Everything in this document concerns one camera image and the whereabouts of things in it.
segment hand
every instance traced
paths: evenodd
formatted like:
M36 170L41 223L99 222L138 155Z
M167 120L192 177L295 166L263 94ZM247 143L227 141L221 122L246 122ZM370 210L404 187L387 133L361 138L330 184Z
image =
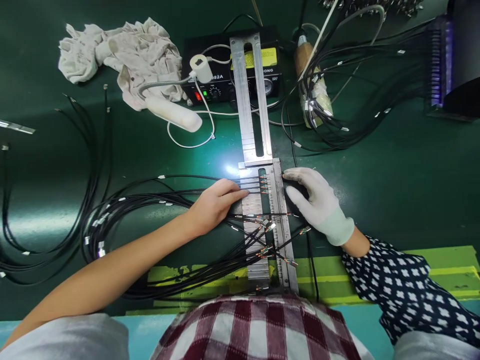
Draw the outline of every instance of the hand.
M307 167L294 167L285 170L283 178L306 188L308 200L292 186L286 188L286 193L305 220L324 233L330 244L342 246L350 239L355 228L354 221L345 217L339 199L322 175Z
M240 190L233 181L218 180L206 189L193 206L183 214L186 225L192 229L194 237L205 235L225 219L233 203L248 194L248 190Z

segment navy patterned sleeve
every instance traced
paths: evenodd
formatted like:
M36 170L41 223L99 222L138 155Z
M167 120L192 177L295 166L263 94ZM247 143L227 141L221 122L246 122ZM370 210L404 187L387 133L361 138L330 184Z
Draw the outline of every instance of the navy patterned sleeve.
M380 324L393 345L405 333L422 331L480 348L480 318L429 278L430 267L422 256L367 238L367 255L345 253L342 262L358 296L380 306Z

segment metal ruler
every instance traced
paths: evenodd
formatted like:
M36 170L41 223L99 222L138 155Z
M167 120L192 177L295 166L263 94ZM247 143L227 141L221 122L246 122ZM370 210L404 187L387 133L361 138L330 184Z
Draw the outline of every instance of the metal ruler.
M253 52L253 64L255 68L255 81L258 96L258 113L260 115L260 128L263 155L257 155L255 145L254 128L252 124L252 112L250 108L250 94L247 82L247 68L245 64L245 44L251 44ZM238 164L241 178L260 176L265 173L267 180L266 194L251 193L242 200L242 212L248 214L263 214L266 211L262 207L262 196L268 196L271 213L286 213L284 186L282 182L282 169L280 160L273 158L272 142L270 138L269 115L267 110L267 97L265 95L265 80L262 64L262 48L260 34L254 33L250 36L230 38L231 60L233 65L233 77L235 80L235 92L238 105L238 118L240 121L241 143L243 149L243 162ZM248 183L251 180L241 180L241 183ZM289 240L290 226L288 216L275 216L276 227L273 229L275 247L280 247ZM258 228L258 224L244 223L244 230L251 232ZM248 251L259 251L262 246L254 244ZM280 254L294 260L292 244L288 244L280 250ZM297 273L295 268L282 259L277 258L278 276L284 287L290 288L298 293ZM268 259L264 258L257 263L248 266L248 279L257 287L264 289L270 284L270 270Z

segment red plaid shirt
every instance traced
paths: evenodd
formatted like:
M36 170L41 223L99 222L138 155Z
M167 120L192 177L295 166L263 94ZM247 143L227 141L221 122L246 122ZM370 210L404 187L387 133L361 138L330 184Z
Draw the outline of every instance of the red plaid shirt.
M153 360L360 360L342 314L296 296L226 296L179 315Z

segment white work glove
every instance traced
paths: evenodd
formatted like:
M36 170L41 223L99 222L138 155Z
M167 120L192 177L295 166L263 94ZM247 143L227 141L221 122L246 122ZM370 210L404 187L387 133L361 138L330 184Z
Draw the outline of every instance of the white work glove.
M307 167L294 167L283 172L283 178L303 185L308 191L308 200L292 186L286 193L298 210L319 232L324 233L333 246L345 244L355 228L351 217L345 217L339 199L329 183L317 171Z

